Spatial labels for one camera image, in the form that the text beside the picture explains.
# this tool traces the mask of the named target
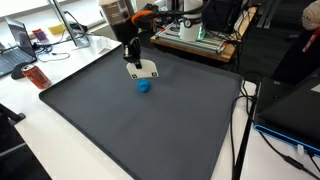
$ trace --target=window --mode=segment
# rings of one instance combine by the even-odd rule
[[[59,2],[63,1],[77,1],[77,0],[58,0]],[[26,11],[36,12],[39,11],[39,8],[49,5],[48,0],[9,0],[4,1],[0,7],[0,17],[17,14]]]
[[[11,18],[20,21],[26,25],[27,31],[31,32],[34,29],[41,28],[44,31],[47,31],[47,27],[52,25],[52,23],[55,23],[58,21],[58,17],[54,13],[54,10],[51,6],[49,6],[48,0],[8,0],[10,4],[5,3],[3,6],[0,6],[0,12],[2,13],[0,15],[0,42],[2,44],[7,45],[8,43],[13,42],[13,38],[11,35],[11,32],[4,21],[4,16],[9,15]],[[33,6],[33,8],[30,10],[27,10],[27,8],[24,9],[23,12],[16,12],[13,13],[13,11],[6,11],[8,14],[4,15],[3,11],[4,9],[9,9],[8,7],[12,7],[14,3],[11,3],[12,1],[15,2],[37,2],[38,7],[36,8]],[[91,28],[94,25],[97,25],[99,23],[104,23],[105,20],[102,18],[102,16],[99,13],[100,7],[98,6],[96,0],[66,0],[66,2],[60,3],[62,10],[69,11],[79,23],[88,26]]]

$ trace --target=person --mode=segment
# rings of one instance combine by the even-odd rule
[[[296,85],[320,67],[320,0],[303,10],[304,31],[284,55],[272,79]]]

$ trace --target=black mat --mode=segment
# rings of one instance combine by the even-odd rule
[[[148,93],[130,78],[120,47],[40,99],[135,179],[210,179],[240,76],[145,48],[142,58],[160,75]]]

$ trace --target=white table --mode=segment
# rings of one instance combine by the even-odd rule
[[[316,170],[315,166],[312,164],[310,158],[307,155],[300,156],[296,148],[274,138],[268,136],[265,137],[281,153],[296,159],[320,177],[319,172]],[[320,158],[314,157],[314,160],[319,166]],[[243,162],[241,180],[257,179],[313,180],[314,178],[285,162],[267,145],[260,134],[252,128],[250,131],[245,159]]]
[[[113,48],[118,45],[119,42],[112,41]],[[54,51],[64,52],[68,49],[65,48],[67,44],[61,46],[63,48],[56,48]],[[96,54],[91,46],[69,52],[71,56],[67,60],[37,62],[36,65],[53,83],[57,83],[107,52]],[[246,83],[249,94],[253,94],[255,88],[254,84]],[[0,89],[0,102],[12,111],[22,112],[27,116],[15,128],[52,179],[132,179],[68,121],[40,101],[38,95],[41,90],[28,79],[12,80],[10,76],[6,76],[0,79]],[[244,99],[238,101],[233,117],[237,156],[247,122]],[[211,179],[231,179],[231,167],[228,131]]]

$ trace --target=keyboard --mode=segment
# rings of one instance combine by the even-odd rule
[[[35,59],[20,49],[14,49],[0,55],[0,77],[12,72],[14,67],[23,62],[34,62]]]

